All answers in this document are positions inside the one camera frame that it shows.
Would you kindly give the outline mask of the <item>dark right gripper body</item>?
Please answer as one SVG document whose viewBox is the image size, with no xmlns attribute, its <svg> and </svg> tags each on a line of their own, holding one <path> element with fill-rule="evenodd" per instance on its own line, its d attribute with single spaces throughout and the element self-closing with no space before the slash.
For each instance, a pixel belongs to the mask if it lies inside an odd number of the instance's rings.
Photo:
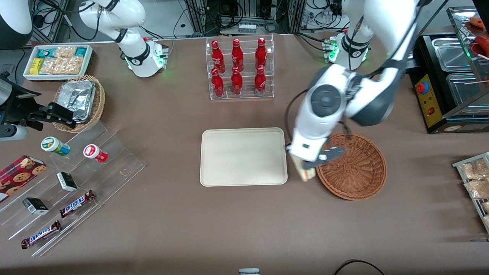
<svg viewBox="0 0 489 275">
<path fill-rule="evenodd" d="M 36 109 L 37 92 L 21 87 L 1 76 L 1 124 L 19 121 Z"/>
</svg>

